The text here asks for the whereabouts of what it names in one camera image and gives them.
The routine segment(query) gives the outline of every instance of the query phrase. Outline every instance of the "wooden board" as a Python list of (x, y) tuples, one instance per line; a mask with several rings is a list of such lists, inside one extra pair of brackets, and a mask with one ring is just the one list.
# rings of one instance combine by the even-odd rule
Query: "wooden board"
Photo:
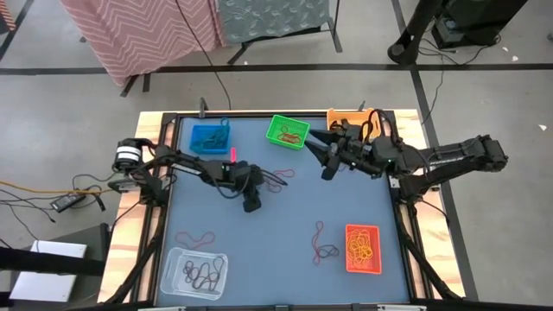
[[(164, 111), (142, 112), (138, 119), (137, 132), (135, 137), (148, 138), (157, 143), (159, 132), (161, 130), (161, 121)], [(397, 129), (407, 144), (413, 145), (419, 149), (427, 147), (424, 139), (423, 128), (420, 124), (416, 110), (394, 110), (397, 121)], [(166, 139), (169, 144), (171, 135)], [(151, 155), (144, 152), (144, 160), (149, 160)], [(424, 199), (435, 206), (442, 208), (442, 199), (437, 192), (428, 192)], [(119, 205), (118, 216), (127, 211), (138, 200), (138, 193), (124, 194)], [(423, 247), (426, 258), (434, 267), (440, 277), (457, 294), (463, 296), (464, 289), (461, 282), (461, 274), (454, 254), (453, 243), (449, 234), (449, 229), (443, 215), (433, 208), (418, 203), (416, 205), (418, 213), (418, 223), (423, 240)], [(140, 242), (140, 233), (142, 232), (145, 206), (138, 205), (131, 212), (121, 218), (113, 232), (110, 251), (104, 271), (104, 278), (100, 288), (98, 301), (105, 301), (110, 298), (117, 288), (123, 283), (132, 267), (137, 261), (138, 245)], [(157, 216), (159, 213), (154, 211), (153, 222), (150, 230), (150, 236), (156, 228)], [(418, 264), (411, 257), (411, 266), (416, 282), (416, 292), (419, 297), (423, 297), (423, 286), (421, 282), (420, 270)], [(139, 300), (147, 298), (149, 284), (149, 274), (151, 270), (150, 263), (143, 271), (142, 286), (139, 293)]]

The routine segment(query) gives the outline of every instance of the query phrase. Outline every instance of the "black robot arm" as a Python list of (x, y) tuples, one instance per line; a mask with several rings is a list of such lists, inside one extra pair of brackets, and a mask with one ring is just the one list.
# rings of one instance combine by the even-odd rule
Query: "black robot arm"
[[(324, 168), (322, 178), (331, 180), (339, 165), (357, 169), (372, 178), (388, 174), (399, 180), (401, 198), (416, 201), (434, 185), (449, 181), (472, 171), (499, 172), (508, 157), (499, 142), (489, 136), (477, 136), (462, 143), (416, 149), (405, 144), (392, 131), (391, 136), (379, 136), (371, 142), (359, 136), (363, 126), (342, 121), (332, 130), (311, 130), (310, 133), (325, 145), (306, 142)], [(422, 168), (423, 175), (414, 175)]]
[[(148, 148), (154, 158), (149, 162), (142, 161), (142, 149)], [(124, 173), (127, 178), (122, 181), (113, 181), (109, 186), (122, 193), (128, 191), (128, 186), (139, 186), (141, 200), (152, 206), (166, 206), (168, 204), (168, 187), (163, 181), (154, 177), (152, 168), (171, 167), (191, 175), (198, 176), (203, 182), (216, 187), (221, 195), (233, 199), (244, 196), (244, 210), (253, 212), (261, 207), (257, 186), (264, 183), (264, 176), (269, 174), (259, 166), (248, 164), (246, 161), (229, 162), (219, 160), (201, 160), (197, 156), (182, 153), (166, 145), (155, 145), (147, 139), (127, 138), (119, 142), (118, 150), (113, 163), (115, 172)], [(276, 182), (286, 186), (286, 182), (272, 176)], [(224, 194), (221, 188), (226, 188), (235, 194)]]

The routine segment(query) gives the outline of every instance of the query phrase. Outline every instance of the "concrete floor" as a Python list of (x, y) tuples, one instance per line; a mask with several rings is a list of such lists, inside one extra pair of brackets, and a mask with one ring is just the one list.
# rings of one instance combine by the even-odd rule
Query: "concrete floor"
[[(15, 15), (24, 5), (23, 0), (7, 2)], [(409, 21), (416, 2), (400, 3)], [(546, 39), (553, 28), (551, 16), (552, 2), (530, 0), (502, 32), (502, 42), (482, 52), (476, 63), (512, 63), (512, 56), (518, 63), (553, 63), (553, 43)], [(342, 54), (334, 52), (329, 34), (323, 33), (255, 44), (240, 62), (391, 63), (386, 49), (398, 32), (389, 0), (343, 1), (339, 32)], [(99, 67), (79, 37), (58, 2), (35, 1), (0, 67)], [(222, 48), (210, 55), (224, 64), (237, 50)], [(474, 52), (463, 48), (454, 57), (463, 61)], [(421, 57), (419, 63), (439, 60)], [(207, 62), (201, 54), (190, 54), (172, 65)], [(440, 72), (421, 76), (431, 102)], [(222, 73), (221, 78), (235, 109), (354, 108), (363, 100), (379, 108), (418, 109), (409, 72)], [(548, 264), (553, 255), (548, 196), (553, 186), (548, 170), (548, 152), (553, 150), (552, 83), (552, 71), (444, 74), (433, 112), (440, 142), (491, 134), (510, 156), (500, 174), (473, 173), (452, 182), (482, 301), (553, 305), (553, 269)], [(134, 135), (140, 111), (195, 109), (199, 97), (205, 97), (211, 109), (226, 108), (212, 73), (155, 74), (150, 92), (140, 89), (138, 83), (127, 98), (120, 98), (121, 90), (105, 74), (0, 76), (2, 180), (67, 188), (79, 173), (107, 176), (117, 141)], [(539, 124), (549, 128), (541, 130)], [(37, 237), (51, 239), (112, 222), (118, 197), (107, 194), (105, 203), (106, 213), (91, 207), (55, 214), (57, 224), (33, 210), (17, 212)], [(8, 208), (0, 208), (0, 237), (17, 248), (32, 241)], [(0, 286), (8, 283), (7, 275), (0, 274)]]

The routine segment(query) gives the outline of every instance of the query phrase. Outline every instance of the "black speaker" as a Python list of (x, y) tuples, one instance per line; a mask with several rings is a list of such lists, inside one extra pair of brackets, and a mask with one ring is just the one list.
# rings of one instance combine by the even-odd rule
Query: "black speaker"
[(487, 46), (527, 0), (443, 0), (432, 35), (439, 48)]

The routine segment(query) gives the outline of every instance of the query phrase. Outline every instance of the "pink marker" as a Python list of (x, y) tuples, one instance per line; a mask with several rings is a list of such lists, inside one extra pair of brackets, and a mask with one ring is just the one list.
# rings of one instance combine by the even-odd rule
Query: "pink marker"
[(232, 163), (236, 162), (236, 148), (234, 147), (231, 148), (231, 162)]

